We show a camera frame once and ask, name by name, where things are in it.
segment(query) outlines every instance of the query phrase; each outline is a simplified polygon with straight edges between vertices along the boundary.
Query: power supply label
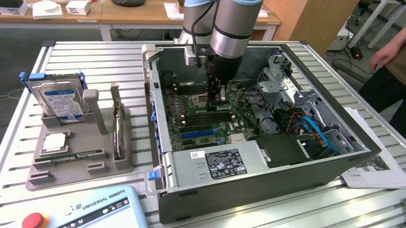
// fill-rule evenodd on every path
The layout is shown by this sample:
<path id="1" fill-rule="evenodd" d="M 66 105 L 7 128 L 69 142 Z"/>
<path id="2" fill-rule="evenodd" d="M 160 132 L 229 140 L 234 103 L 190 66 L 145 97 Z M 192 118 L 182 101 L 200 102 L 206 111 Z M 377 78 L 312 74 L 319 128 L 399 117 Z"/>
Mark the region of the power supply label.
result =
<path id="1" fill-rule="evenodd" d="M 237 149 L 206 153 L 205 161 L 214 180 L 246 173 Z"/>

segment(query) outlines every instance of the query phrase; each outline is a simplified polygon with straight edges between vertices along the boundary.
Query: hard drive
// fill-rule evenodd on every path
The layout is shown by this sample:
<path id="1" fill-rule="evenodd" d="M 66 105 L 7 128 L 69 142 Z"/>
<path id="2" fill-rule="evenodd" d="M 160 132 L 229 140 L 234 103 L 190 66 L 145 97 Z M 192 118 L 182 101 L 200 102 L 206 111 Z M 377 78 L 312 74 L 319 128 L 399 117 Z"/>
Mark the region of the hard drive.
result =
<path id="1" fill-rule="evenodd" d="M 55 116 L 62 124 L 84 121 L 82 114 L 90 109 L 82 100 L 82 90 L 86 89 L 82 73 L 30 74 L 23 82 L 46 117 Z"/>

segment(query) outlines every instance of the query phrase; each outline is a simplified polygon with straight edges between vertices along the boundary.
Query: circuit board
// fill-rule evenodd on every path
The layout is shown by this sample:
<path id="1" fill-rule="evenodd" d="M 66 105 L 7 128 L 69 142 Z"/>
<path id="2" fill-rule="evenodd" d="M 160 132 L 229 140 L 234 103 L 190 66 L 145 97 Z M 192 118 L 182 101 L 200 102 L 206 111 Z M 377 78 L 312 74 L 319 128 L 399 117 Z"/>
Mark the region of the circuit board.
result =
<path id="1" fill-rule="evenodd" d="M 242 103 L 244 89 L 228 86 L 225 95 L 228 103 L 208 112 L 205 93 L 185 95 L 173 90 L 162 91 L 173 151 L 233 143 L 232 138 L 242 140 L 260 133 L 252 110 Z M 216 118 L 224 118 L 225 121 L 216 121 Z"/>

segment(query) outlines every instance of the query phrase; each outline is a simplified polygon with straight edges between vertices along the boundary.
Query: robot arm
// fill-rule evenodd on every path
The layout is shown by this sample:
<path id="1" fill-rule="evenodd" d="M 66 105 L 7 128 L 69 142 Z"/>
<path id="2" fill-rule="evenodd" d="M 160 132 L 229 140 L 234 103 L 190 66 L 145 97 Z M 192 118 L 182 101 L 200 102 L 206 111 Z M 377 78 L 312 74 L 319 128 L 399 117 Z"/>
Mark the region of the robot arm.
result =
<path id="1" fill-rule="evenodd" d="M 261 2 L 262 0 L 218 0 L 212 3 L 205 0 L 185 0 L 178 40 L 190 43 L 190 37 L 194 36 L 194 47 L 197 44 L 206 44 L 209 40 L 210 54 L 206 55 L 205 62 L 208 107 L 226 102 L 226 84 L 241 63 Z M 200 67 L 196 49 L 198 48 L 193 48 L 194 62 Z"/>

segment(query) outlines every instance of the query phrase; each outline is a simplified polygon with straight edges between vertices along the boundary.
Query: red emergency stop button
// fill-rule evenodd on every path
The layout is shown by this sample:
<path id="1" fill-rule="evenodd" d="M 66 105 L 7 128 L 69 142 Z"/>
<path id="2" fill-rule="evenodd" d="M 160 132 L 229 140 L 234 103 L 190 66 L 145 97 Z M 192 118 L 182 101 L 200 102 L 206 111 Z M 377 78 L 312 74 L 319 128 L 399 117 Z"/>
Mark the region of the red emergency stop button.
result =
<path id="1" fill-rule="evenodd" d="M 41 228 L 43 225 L 43 216 L 39 213 L 29 214 L 22 220 L 21 227 L 22 228 Z"/>

